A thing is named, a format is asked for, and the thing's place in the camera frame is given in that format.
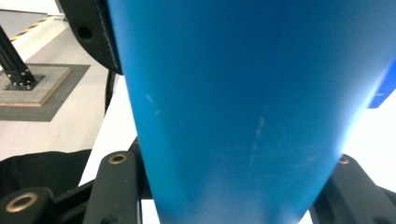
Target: yellow and black hazard tape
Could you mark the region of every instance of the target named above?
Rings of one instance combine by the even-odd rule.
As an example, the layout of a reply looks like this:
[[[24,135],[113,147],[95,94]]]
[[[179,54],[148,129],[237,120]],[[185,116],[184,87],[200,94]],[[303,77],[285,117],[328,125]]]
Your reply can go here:
[[[41,24],[43,21],[46,21],[46,20],[49,19],[50,17],[51,17],[51,16],[46,16],[46,17],[44,17],[41,21],[36,22],[35,24],[33,24],[32,26],[30,26],[29,28],[23,30],[21,33],[19,33],[19,34],[15,35],[14,37],[12,37],[12,38],[10,39],[10,41],[12,42],[12,41],[14,41],[14,40],[20,38],[22,35],[28,33],[28,32],[31,31],[33,28],[37,27],[39,24]]]

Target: stand base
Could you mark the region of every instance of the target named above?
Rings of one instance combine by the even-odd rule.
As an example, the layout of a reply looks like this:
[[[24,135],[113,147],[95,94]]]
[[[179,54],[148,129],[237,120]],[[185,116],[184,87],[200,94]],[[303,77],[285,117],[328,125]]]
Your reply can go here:
[[[30,66],[30,70],[38,76],[36,85],[31,85],[30,90],[14,87],[5,75],[0,76],[4,86],[0,90],[1,106],[42,106],[71,72],[68,67],[52,66]]]

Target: white wall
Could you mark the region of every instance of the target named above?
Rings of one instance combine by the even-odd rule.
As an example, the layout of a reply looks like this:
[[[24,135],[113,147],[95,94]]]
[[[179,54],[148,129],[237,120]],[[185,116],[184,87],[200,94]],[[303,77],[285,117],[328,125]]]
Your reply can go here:
[[[0,9],[60,14],[55,0],[0,0]]]

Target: blue plastic surface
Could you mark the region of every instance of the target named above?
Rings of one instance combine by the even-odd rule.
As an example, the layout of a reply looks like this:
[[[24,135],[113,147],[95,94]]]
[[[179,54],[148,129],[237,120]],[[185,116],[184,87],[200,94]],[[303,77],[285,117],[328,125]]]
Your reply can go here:
[[[396,52],[396,1],[108,1],[161,223],[296,223]]]

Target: black fabric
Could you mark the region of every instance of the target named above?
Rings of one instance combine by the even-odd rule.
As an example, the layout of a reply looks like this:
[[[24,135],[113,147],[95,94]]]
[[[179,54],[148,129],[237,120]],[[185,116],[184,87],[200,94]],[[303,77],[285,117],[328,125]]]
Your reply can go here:
[[[0,161],[0,199],[31,187],[49,188],[54,196],[78,186],[91,150],[43,152]]]

